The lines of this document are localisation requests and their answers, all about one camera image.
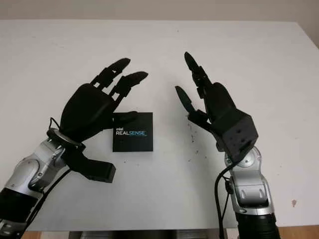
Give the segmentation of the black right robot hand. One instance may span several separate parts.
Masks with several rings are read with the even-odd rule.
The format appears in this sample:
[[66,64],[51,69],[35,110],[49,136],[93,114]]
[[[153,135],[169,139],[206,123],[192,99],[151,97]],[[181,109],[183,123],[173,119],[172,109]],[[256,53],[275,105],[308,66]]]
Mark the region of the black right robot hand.
[[191,71],[197,93],[204,100],[205,111],[196,110],[191,99],[180,86],[175,86],[177,95],[188,112],[188,120],[212,133],[213,124],[229,109],[236,106],[226,88],[219,82],[212,83],[203,67],[198,65],[188,52],[184,53],[184,59]]

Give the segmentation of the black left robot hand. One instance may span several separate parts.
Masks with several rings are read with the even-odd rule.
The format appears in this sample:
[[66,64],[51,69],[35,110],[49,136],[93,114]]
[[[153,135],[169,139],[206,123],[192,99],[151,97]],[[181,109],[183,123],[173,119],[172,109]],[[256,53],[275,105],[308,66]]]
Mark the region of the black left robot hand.
[[83,142],[99,132],[113,127],[114,111],[132,87],[144,80],[148,73],[138,71],[122,76],[107,94],[104,88],[130,63],[122,58],[104,68],[90,83],[81,85],[65,105],[60,121],[60,132],[76,141]]

